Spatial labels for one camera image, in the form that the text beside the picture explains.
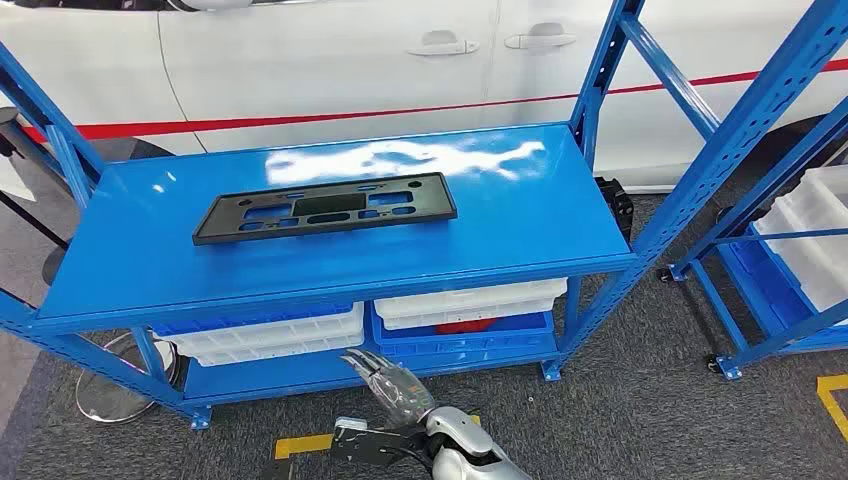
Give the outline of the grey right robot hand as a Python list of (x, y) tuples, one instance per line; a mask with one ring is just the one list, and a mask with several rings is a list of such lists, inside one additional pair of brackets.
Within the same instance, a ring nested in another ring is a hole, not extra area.
[(369, 350), (349, 348), (340, 359), (363, 379), (396, 427), (418, 424), (437, 406), (430, 391), (406, 367)]

